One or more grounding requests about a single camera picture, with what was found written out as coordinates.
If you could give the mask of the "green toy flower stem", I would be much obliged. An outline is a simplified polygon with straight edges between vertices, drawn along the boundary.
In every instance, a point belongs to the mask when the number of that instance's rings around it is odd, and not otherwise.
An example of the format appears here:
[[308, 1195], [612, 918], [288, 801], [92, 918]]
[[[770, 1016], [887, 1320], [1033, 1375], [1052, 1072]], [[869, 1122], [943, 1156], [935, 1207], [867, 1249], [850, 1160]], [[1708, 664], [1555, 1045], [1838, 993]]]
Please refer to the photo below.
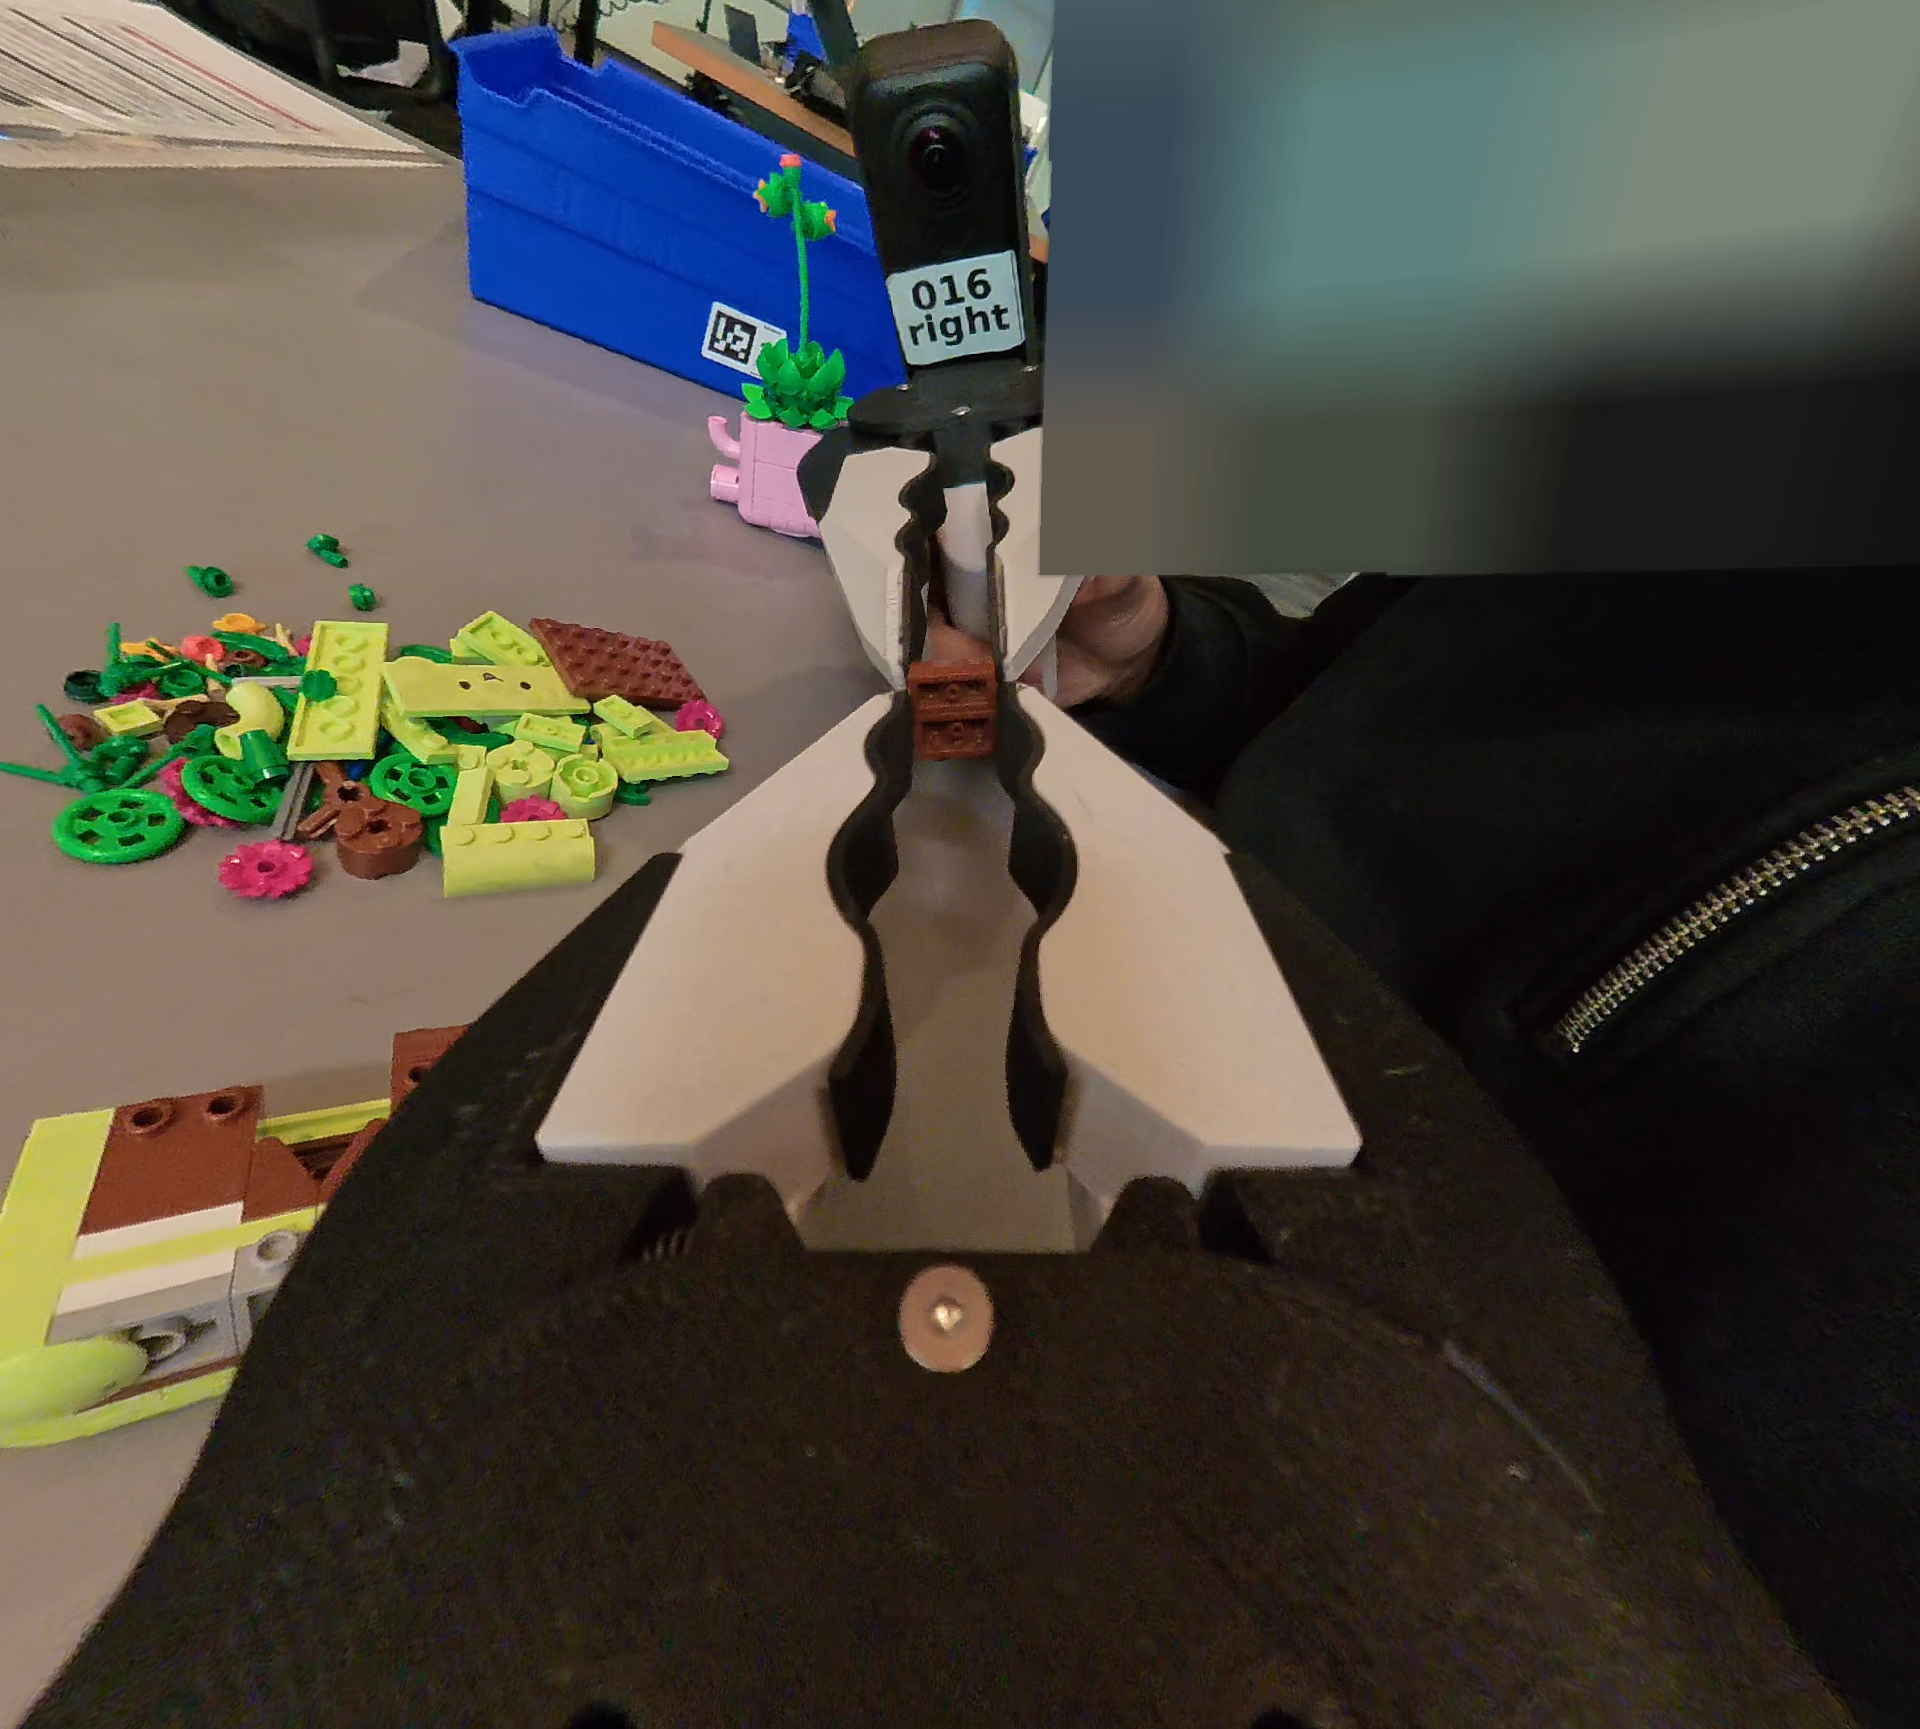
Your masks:
[[812, 333], [810, 246], [838, 234], [838, 210], [805, 193], [804, 158], [784, 152], [778, 166], [756, 182], [753, 200], [772, 221], [786, 223], [793, 247], [798, 315], [784, 340], [768, 340], [753, 355], [753, 378], [740, 393], [748, 420], [775, 421], [789, 429], [824, 433], [839, 425], [852, 397], [848, 365], [839, 349], [826, 349]]

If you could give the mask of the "wooden desk with laptops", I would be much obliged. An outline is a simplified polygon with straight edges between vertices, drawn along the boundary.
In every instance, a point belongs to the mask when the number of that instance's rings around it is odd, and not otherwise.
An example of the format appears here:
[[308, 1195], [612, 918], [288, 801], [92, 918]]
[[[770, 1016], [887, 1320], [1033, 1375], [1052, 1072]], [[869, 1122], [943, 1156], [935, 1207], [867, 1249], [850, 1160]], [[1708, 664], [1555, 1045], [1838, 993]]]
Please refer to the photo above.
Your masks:
[[651, 48], [668, 61], [688, 69], [716, 94], [753, 110], [764, 131], [774, 133], [772, 123], [780, 123], [775, 136], [782, 146], [814, 160], [826, 160], [829, 152], [829, 158], [839, 166], [858, 167], [854, 141], [845, 125], [828, 119], [788, 94], [753, 61], [733, 53], [724, 39], [669, 19], [654, 19], [649, 39]]

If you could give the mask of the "lime curved brick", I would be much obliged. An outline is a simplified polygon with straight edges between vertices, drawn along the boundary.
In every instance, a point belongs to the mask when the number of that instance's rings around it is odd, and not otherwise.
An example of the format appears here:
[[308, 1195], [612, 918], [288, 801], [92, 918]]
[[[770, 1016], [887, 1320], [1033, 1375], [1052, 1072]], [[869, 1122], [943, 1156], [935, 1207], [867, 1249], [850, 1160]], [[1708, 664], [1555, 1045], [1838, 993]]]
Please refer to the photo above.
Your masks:
[[445, 823], [440, 837], [448, 900], [590, 885], [597, 875], [593, 832], [579, 818]]

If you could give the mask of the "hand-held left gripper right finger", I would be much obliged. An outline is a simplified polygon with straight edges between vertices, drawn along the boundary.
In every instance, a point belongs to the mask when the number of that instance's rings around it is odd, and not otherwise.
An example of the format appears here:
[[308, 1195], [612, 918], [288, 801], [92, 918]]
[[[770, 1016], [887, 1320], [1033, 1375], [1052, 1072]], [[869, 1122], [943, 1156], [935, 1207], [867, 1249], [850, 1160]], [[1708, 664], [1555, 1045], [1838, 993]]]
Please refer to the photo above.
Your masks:
[[1039, 693], [1003, 695], [1019, 945], [1005, 1091], [1084, 1198], [1343, 1168], [1356, 1122], [1223, 845]]

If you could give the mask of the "brown toy plate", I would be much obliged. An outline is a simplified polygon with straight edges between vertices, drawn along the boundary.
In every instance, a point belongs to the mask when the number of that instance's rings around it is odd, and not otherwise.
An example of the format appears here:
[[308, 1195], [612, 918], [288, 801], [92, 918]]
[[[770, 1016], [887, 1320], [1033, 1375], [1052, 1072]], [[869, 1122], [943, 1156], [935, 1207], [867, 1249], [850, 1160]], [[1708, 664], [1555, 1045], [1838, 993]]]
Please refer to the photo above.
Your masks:
[[535, 616], [527, 624], [568, 693], [588, 703], [622, 698], [679, 708], [705, 697], [672, 646], [658, 637]]

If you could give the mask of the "pile of small toy bricks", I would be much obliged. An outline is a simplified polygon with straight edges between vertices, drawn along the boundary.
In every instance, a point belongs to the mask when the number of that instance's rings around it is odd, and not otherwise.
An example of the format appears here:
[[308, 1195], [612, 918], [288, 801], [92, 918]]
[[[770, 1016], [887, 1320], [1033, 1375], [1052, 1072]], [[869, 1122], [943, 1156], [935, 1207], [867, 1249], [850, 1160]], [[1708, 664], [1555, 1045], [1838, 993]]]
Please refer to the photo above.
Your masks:
[[[583, 714], [483, 722], [408, 717], [383, 685], [369, 760], [293, 763], [282, 738], [314, 624], [227, 611], [175, 639], [109, 624], [104, 660], [65, 679], [63, 708], [35, 708], [58, 757], [6, 760], [4, 777], [61, 794], [50, 841], [69, 860], [134, 866], [208, 831], [227, 837], [215, 877], [230, 896], [289, 900], [323, 857], [367, 882], [434, 866], [441, 887], [450, 820], [579, 818], [597, 853], [612, 810], [729, 767], [708, 697], [679, 708], [608, 697]], [[395, 658], [451, 660], [448, 639], [387, 631], [383, 664]]]

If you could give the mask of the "lime brick box with brown bricks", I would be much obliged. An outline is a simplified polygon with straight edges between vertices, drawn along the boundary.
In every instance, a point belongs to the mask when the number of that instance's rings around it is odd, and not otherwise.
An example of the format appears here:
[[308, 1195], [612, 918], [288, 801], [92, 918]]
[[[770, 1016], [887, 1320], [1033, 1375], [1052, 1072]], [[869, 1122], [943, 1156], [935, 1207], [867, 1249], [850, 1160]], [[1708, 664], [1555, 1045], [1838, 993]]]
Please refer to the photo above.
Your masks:
[[392, 1045], [389, 1093], [286, 1116], [259, 1086], [38, 1121], [2, 1214], [2, 1446], [217, 1401], [323, 1205], [463, 1027]]

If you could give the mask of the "small brown toy brick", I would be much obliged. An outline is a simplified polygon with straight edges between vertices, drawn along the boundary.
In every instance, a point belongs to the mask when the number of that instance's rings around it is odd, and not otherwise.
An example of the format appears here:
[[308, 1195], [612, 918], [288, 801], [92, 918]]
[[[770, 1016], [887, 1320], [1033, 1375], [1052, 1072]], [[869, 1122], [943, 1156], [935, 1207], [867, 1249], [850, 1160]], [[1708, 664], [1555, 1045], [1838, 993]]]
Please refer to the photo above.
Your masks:
[[916, 759], [996, 754], [1000, 680], [991, 660], [916, 660], [905, 669], [905, 697]]

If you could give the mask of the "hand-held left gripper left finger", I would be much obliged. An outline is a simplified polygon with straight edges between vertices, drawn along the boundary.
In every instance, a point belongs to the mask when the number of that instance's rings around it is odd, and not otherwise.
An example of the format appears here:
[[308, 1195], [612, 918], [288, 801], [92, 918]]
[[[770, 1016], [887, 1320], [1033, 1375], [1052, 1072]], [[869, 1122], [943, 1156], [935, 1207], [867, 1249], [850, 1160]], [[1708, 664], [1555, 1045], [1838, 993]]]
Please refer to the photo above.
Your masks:
[[864, 953], [828, 851], [876, 791], [877, 695], [684, 842], [655, 909], [540, 1122], [540, 1156], [644, 1164], [696, 1184], [843, 1172], [828, 1068]]

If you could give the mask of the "person's right hand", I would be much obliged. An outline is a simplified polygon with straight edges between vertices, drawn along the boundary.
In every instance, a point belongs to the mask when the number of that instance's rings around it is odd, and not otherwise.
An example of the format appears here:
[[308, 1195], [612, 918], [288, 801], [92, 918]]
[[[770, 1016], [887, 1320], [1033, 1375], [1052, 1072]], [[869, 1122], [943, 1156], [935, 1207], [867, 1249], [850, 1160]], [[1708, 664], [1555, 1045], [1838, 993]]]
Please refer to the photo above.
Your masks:
[[1053, 634], [1059, 708], [1119, 706], [1151, 679], [1170, 631], [1170, 598], [1155, 574], [1090, 574]]

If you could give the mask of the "laminated instruction sheet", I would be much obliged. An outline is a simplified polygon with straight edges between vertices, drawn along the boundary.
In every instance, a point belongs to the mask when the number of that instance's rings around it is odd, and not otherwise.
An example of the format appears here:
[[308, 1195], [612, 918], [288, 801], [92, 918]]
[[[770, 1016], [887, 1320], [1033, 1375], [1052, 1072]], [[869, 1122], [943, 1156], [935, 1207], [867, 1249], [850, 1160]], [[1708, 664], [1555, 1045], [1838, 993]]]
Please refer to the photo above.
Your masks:
[[441, 155], [148, 0], [2, 0], [4, 169], [348, 169]]

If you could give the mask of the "blue storage bin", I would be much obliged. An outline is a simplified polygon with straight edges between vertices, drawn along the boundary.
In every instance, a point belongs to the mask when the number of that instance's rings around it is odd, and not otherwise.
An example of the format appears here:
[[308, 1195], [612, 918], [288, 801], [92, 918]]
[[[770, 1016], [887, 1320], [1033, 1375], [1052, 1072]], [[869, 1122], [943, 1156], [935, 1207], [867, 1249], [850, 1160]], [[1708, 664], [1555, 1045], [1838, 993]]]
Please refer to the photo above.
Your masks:
[[753, 195], [780, 146], [541, 28], [460, 39], [478, 300], [725, 397], [800, 340], [798, 251]]

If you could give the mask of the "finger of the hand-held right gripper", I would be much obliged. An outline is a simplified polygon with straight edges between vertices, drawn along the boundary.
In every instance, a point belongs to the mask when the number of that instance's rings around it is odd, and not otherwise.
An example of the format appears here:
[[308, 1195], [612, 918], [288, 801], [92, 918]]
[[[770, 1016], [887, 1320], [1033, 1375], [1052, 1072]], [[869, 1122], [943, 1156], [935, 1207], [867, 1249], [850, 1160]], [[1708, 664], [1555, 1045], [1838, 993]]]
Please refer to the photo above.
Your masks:
[[814, 518], [831, 578], [883, 682], [903, 682], [926, 635], [926, 450], [819, 442]]
[[1005, 682], [1057, 690], [1057, 634], [1086, 578], [1044, 567], [1044, 432], [1029, 425], [997, 439], [988, 473], [1010, 483], [988, 502], [985, 639]]

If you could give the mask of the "person's black clothing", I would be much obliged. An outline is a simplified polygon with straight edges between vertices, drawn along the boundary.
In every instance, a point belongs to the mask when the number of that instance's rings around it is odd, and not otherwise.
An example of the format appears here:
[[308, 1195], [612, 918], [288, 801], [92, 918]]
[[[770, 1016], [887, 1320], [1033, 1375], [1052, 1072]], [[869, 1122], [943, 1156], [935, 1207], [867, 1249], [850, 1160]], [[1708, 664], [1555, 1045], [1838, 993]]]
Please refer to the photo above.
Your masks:
[[1915, 1724], [1915, 567], [1250, 609], [1227, 837], [1499, 1099], [1788, 1621]]

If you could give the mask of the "long lime toy plate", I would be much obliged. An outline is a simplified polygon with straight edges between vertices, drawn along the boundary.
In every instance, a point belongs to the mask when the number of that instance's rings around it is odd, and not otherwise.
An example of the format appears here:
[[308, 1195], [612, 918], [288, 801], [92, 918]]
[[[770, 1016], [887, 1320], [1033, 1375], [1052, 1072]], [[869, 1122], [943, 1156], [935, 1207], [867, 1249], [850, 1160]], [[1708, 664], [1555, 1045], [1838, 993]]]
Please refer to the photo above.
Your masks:
[[310, 629], [300, 701], [282, 738], [293, 760], [369, 760], [380, 729], [383, 620], [317, 620]]

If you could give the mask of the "short lime toy plate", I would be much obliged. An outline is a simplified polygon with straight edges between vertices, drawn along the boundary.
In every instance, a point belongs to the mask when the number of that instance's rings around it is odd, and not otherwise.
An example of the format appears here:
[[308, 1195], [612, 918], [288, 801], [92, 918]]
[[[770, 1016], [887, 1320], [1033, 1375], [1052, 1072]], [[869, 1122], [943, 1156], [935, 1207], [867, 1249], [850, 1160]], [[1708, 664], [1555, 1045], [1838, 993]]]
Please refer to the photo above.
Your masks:
[[450, 660], [460, 667], [482, 667], [497, 676], [557, 680], [541, 642], [497, 611], [482, 611], [468, 620], [445, 642], [445, 649]]

